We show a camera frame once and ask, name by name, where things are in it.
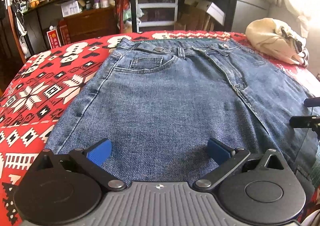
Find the red patterned tablecloth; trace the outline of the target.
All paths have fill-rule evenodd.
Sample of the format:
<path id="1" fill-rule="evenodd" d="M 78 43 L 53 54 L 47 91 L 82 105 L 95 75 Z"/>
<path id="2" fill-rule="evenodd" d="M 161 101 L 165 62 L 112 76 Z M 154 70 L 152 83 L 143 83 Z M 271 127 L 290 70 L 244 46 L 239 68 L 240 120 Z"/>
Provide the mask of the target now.
<path id="1" fill-rule="evenodd" d="M 30 57 L 1 95 L 1 225 L 21 223 L 12 200 L 16 186 L 69 103 L 123 38 L 234 39 L 248 45 L 235 32 L 149 31 L 86 39 Z"/>

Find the dark wooden drawer cabinet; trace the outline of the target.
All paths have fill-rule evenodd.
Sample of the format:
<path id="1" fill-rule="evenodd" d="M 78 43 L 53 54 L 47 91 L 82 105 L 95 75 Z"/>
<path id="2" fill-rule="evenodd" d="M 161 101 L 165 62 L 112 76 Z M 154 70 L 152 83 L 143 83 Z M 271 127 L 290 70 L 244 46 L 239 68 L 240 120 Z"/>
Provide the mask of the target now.
<path id="1" fill-rule="evenodd" d="M 99 8 L 70 15 L 59 22 L 64 45 L 118 33 L 115 8 Z"/>

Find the cardboard boxes stack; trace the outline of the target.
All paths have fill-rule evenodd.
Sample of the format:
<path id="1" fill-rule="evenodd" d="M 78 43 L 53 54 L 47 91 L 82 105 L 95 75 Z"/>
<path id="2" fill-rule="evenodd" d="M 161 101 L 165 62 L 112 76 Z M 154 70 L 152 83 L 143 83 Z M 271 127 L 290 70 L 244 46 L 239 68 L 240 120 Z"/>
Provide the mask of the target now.
<path id="1" fill-rule="evenodd" d="M 225 24 L 226 14 L 207 0 L 184 0 L 178 10 L 174 30 L 213 31 L 216 25 Z"/>

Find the white plastic drawer unit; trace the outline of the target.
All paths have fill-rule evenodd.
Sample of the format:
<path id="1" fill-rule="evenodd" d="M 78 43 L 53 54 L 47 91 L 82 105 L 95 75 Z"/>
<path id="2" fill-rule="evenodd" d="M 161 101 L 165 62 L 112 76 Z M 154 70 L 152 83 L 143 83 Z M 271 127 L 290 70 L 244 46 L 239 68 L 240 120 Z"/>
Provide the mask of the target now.
<path id="1" fill-rule="evenodd" d="M 134 0 L 135 31 L 172 31 L 178 17 L 178 0 Z"/>

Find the grey refrigerator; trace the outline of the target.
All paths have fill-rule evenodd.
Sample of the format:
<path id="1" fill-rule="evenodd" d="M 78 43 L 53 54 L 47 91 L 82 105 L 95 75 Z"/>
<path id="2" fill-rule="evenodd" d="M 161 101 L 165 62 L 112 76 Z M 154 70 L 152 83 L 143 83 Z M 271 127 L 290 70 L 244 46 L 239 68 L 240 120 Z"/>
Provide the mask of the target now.
<path id="1" fill-rule="evenodd" d="M 265 0 L 237 0 L 232 31 L 245 33 L 252 21 L 267 17 L 269 7 Z"/>

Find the red sign board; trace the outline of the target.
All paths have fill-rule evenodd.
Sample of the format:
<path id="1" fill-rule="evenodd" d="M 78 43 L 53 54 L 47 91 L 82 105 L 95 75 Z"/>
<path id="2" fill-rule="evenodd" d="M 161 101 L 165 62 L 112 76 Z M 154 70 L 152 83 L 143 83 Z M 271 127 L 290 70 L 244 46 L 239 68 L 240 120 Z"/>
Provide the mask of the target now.
<path id="1" fill-rule="evenodd" d="M 60 38 L 55 28 L 47 32 L 47 37 L 51 49 L 55 49 L 61 46 Z"/>

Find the blue denim shorts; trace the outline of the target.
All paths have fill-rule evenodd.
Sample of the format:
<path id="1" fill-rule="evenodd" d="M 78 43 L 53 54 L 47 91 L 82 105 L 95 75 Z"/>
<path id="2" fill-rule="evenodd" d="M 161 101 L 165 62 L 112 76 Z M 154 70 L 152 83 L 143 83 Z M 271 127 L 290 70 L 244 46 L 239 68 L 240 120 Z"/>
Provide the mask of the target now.
<path id="1" fill-rule="evenodd" d="M 233 39 L 123 38 L 54 126 L 55 154 L 112 143 L 103 168 L 126 183 L 189 182 L 216 168 L 208 140 L 281 152 L 309 175 L 318 139 L 294 115 L 319 114 L 284 71 Z"/>

